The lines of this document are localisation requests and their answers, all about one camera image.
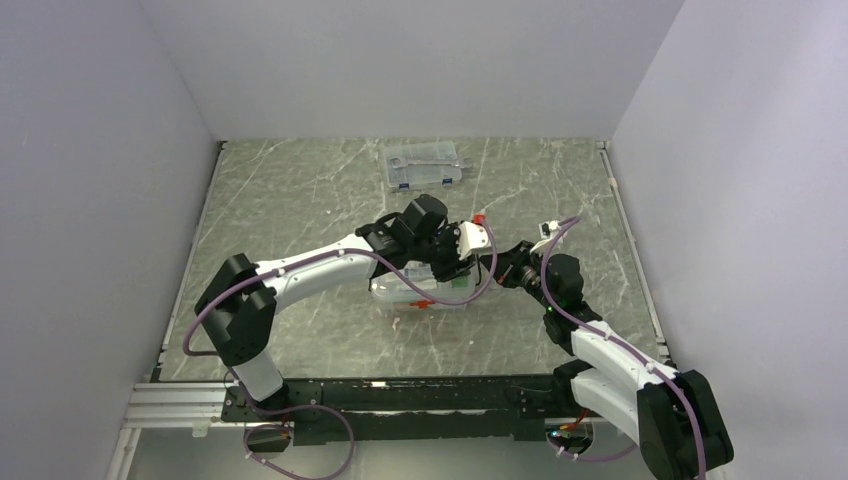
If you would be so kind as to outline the clear first aid box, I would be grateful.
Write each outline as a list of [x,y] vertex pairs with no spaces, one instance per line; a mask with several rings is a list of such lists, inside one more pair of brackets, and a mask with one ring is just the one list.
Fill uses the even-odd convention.
[[[467,299],[481,282],[480,271],[477,267],[448,282],[438,282],[430,266],[421,262],[409,262],[401,272],[419,289],[442,300]],[[466,308],[465,304],[445,305],[434,302],[412,289],[393,273],[373,279],[369,291],[378,308],[385,314],[418,310],[461,311]]]

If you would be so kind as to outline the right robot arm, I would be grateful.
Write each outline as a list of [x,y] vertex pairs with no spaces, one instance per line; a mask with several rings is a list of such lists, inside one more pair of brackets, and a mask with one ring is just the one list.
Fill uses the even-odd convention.
[[605,418],[635,443],[657,479],[696,478],[733,460],[708,379],[651,359],[616,334],[586,302],[577,258],[544,257],[522,241],[480,261],[500,286],[521,289],[544,307],[548,337],[572,356],[553,373],[557,411],[586,408]]

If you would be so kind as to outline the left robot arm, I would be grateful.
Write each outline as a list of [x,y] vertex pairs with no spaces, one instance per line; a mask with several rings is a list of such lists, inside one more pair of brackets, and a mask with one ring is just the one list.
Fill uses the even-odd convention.
[[268,351],[275,317],[286,308],[340,285],[386,274],[403,283],[410,262],[430,267],[434,279],[464,275],[492,247],[483,222],[452,222],[447,207],[422,194],[330,244],[284,259],[254,262],[236,254],[222,264],[194,307],[195,321],[264,420],[279,417],[289,387]]

